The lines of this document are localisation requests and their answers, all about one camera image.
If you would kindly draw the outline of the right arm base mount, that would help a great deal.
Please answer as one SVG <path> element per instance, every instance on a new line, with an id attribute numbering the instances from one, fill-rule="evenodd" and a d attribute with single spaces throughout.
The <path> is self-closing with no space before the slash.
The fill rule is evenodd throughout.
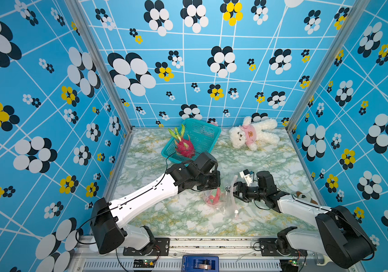
<path id="1" fill-rule="evenodd" d="M 287 249 L 285 253 L 279 251 L 275 238 L 260 238 L 258 240 L 260 253 L 263 257 L 306 257 L 306 250 Z"/>

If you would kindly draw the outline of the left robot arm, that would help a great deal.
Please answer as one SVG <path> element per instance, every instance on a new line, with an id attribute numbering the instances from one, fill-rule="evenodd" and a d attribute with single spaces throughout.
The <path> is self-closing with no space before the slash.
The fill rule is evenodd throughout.
<path id="1" fill-rule="evenodd" d="M 221 185 L 218 162 L 210 153 L 195 160 L 173 164 L 163 175 L 141 189 L 111 201 L 101 198 L 94 204 L 90 227 L 97 251 L 105 255 L 120 247 L 150 253 L 156 239 L 147 226 L 135 227 L 130 221 L 157 203 L 191 189 L 217 189 Z"/>

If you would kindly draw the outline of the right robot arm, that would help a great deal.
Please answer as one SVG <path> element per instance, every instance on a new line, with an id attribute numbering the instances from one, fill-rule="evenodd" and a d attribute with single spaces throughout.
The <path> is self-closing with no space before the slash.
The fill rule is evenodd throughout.
<path id="1" fill-rule="evenodd" d="M 296 217 L 316 228 L 306 231 L 288 227 L 280 231 L 276 250 L 281 255 L 310 251 L 327 256 L 344 269 L 374 258 L 376 246 L 346 207 L 321 206 L 282 191 L 268 171 L 260 171 L 256 176 L 256 185 L 238 181 L 227 191 L 245 203 L 264 202 L 269 210 Z"/>

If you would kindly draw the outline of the clear zip-top bag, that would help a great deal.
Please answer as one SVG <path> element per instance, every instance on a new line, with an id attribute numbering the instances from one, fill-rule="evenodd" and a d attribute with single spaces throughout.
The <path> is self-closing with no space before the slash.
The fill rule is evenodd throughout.
<path id="1" fill-rule="evenodd" d="M 236 204 L 235 197 L 226 188 L 224 191 L 221 188 L 206 190 L 202 192 L 206 205 L 218 210 L 224 216 L 229 218 L 239 217 L 239 207 Z"/>

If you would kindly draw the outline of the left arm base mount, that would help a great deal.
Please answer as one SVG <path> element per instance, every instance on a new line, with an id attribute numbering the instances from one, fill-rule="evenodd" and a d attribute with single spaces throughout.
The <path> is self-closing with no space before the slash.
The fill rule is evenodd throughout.
<path id="1" fill-rule="evenodd" d="M 126 247 L 123 256 L 168 256 L 170 249 L 170 238 L 155 238 L 154 244 L 147 245 L 142 250 Z"/>

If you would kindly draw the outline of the pink dragon fruit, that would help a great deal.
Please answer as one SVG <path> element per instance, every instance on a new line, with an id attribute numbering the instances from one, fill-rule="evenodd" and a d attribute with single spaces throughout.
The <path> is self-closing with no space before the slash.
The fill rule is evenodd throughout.
<path id="1" fill-rule="evenodd" d="M 187 139 L 184 137 L 186 135 L 186 126 L 182 124 L 180 130 L 174 128 L 174 130 L 168 129 L 168 131 L 175 141 L 176 153 L 188 159 L 193 158 L 196 150 L 190 136 Z"/>

